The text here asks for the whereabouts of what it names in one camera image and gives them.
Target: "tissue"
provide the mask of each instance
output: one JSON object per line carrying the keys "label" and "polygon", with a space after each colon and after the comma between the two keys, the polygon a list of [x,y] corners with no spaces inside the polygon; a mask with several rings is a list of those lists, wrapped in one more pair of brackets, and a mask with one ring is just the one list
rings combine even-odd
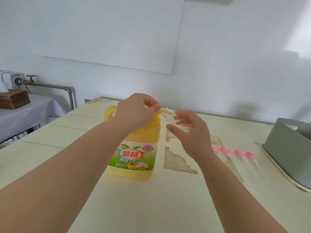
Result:
{"label": "tissue", "polygon": [[9,88],[10,84],[6,83],[6,82],[0,82],[0,93],[6,93],[9,92],[8,88]]}

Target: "white tablecloth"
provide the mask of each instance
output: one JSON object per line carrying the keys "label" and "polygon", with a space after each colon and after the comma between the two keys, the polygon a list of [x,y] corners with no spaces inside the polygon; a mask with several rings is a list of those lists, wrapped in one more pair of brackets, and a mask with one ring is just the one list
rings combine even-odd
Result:
{"label": "white tablecloth", "polygon": [[16,110],[0,109],[0,143],[35,125],[48,123],[48,116],[66,112],[50,97],[29,94],[30,103]]}

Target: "wooden tissue box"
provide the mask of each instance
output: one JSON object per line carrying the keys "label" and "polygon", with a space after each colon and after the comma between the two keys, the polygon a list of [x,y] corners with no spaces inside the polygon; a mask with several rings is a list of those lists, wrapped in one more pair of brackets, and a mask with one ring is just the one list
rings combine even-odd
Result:
{"label": "wooden tissue box", "polygon": [[0,109],[18,109],[30,103],[25,90],[9,89],[9,92],[0,93]]}

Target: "bottle handle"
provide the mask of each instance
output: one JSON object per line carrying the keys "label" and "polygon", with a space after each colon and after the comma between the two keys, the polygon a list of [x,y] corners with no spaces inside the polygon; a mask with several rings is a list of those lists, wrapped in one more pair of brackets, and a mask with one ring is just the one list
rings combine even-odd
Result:
{"label": "bottle handle", "polygon": [[116,112],[117,112],[117,106],[116,105],[112,105],[112,106],[108,107],[104,113],[104,121],[111,119],[112,115]]}

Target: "pink nozzle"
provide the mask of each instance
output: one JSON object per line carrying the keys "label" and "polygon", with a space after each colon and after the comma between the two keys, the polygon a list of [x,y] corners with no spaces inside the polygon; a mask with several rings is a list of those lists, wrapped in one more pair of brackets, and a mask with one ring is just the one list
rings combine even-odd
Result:
{"label": "pink nozzle", "polygon": [[237,155],[238,155],[238,157],[239,157],[240,159],[242,159],[243,157],[245,157],[245,154],[243,154],[243,152],[240,151],[239,149],[230,150],[230,152],[237,153]]}
{"label": "pink nozzle", "polygon": [[243,152],[243,154],[248,154],[249,155],[249,158],[251,159],[251,161],[257,161],[258,159],[257,159],[257,157],[254,155],[254,153],[253,152]]}
{"label": "pink nozzle", "polygon": [[217,149],[221,150],[225,156],[229,156],[230,154],[230,151],[223,146],[219,146]]}
{"label": "pink nozzle", "polygon": [[218,154],[218,149],[216,147],[213,147],[213,150],[216,154]]}

